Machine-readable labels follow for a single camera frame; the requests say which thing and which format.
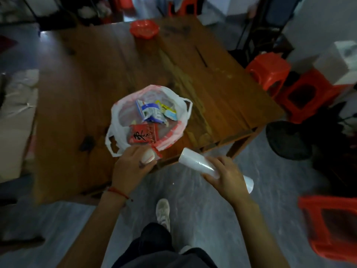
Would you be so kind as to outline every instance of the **black pants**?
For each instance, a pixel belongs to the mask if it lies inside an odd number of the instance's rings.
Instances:
[[[150,223],[144,227],[141,232],[141,236],[132,241],[128,249],[118,258],[112,268],[122,267],[123,265],[142,255],[165,250],[175,252],[172,247],[172,238],[170,232],[168,232],[164,226],[158,223]],[[191,248],[183,255],[187,254],[196,254],[206,263],[209,268],[217,268],[212,259],[201,248]]]

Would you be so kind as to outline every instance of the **hand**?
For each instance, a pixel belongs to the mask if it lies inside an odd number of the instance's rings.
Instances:
[[[114,166],[113,187],[129,195],[139,185],[143,177],[156,165],[156,161],[154,160],[146,166],[141,167],[140,160],[150,148],[149,145],[134,145],[124,151]]]
[[[250,200],[243,174],[231,158],[222,156],[218,158],[206,157],[206,159],[216,167],[220,178],[215,179],[208,174],[202,174],[202,176],[225,200],[232,206]]]

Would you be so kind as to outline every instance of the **red packet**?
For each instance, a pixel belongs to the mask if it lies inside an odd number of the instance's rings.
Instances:
[[[130,125],[129,143],[156,143],[158,130],[156,123]]]

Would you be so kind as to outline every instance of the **red plastic bowl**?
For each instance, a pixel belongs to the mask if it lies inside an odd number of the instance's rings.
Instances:
[[[130,24],[130,32],[141,39],[152,39],[158,34],[159,26],[151,20],[138,20]]]

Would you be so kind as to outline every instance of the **red string bracelet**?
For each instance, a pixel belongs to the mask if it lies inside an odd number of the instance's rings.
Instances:
[[[130,197],[128,197],[126,194],[120,192],[118,189],[116,189],[116,188],[113,187],[113,186],[112,186],[112,187],[109,187],[109,188],[107,189],[107,191],[108,191],[108,192],[117,193],[117,194],[119,194],[119,195],[125,197],[125,198],[128,199],[128,200],[130,199],[131,202],[133,202],[133,200],[132,200]]]

